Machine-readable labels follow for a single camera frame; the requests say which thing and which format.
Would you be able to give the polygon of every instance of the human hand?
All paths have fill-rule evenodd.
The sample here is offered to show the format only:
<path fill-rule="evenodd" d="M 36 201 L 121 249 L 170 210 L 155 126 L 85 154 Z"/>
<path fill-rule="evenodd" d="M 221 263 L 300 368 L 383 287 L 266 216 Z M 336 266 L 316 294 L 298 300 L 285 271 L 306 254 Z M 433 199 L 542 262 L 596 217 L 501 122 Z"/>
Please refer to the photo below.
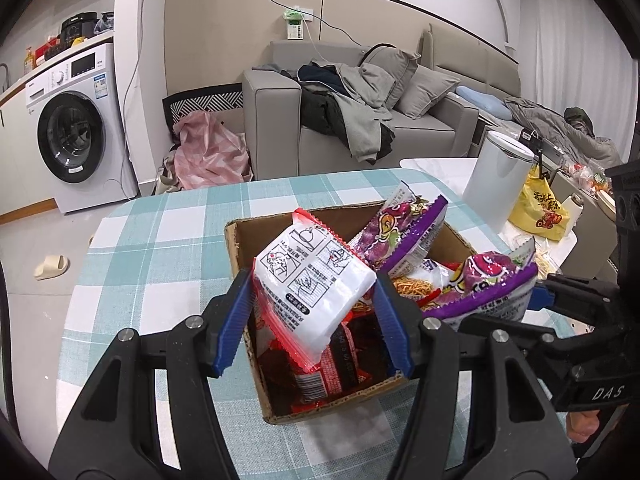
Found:
<path fill-rule="evenodd" d="M 583 444 L 598 431 L 600 410 L 592 412 L 574 412 L 566 414 L 566 434 L 574 442 Z"/>

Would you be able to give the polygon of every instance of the white curtain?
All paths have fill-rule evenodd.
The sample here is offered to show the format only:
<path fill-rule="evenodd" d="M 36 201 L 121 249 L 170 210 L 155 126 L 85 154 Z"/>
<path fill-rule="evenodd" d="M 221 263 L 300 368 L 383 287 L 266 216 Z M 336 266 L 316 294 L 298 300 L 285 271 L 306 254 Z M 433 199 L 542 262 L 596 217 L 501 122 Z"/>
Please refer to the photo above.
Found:
<path fill-rule="evenodd" d="M 518 62 L 524 98 L 559 114 L 583 108 L 628 160 L 638 62 L 593 0 L 522 0 Z"/>

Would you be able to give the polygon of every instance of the white washing machine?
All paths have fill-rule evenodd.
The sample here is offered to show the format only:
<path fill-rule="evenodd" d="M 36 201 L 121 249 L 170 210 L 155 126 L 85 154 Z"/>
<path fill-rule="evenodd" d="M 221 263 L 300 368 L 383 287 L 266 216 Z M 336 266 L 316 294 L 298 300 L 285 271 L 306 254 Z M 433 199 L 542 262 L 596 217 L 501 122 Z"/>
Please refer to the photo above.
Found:
<path fill-rule="evenodd" d="M 113 43 L 54 65 L 27 83 L 26 94 L 60 211 L 137 195 L 116 93 Z"/>

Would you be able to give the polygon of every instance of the tiled floor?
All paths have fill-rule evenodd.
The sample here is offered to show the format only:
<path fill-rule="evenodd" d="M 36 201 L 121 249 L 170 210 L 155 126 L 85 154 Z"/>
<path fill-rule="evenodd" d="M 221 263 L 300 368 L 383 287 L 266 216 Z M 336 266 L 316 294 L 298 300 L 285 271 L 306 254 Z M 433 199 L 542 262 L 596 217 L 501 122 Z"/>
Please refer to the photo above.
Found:
<path fill-rule="evenodd" d="M 9 293 L 14 396 L 23 442 L 47 465 L 58 437 L 56 377 L 66 310 L 89 237 L 119 204 L 66 216 L 49 211 L 0 226 L 0 261 Z M 48 254 L 64 254 L 68 271 L 37 282 Z"/>

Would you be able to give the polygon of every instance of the kitchen cabinet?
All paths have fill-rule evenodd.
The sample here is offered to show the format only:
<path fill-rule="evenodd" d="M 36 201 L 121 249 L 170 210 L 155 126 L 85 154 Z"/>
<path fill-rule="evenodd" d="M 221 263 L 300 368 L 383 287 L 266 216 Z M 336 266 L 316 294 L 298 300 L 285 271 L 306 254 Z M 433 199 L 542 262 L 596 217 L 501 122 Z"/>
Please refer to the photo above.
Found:
<path fill-rule="evenodd" d="M 25 90 L 0 106 L 0 214 L 52 198 Z"/>

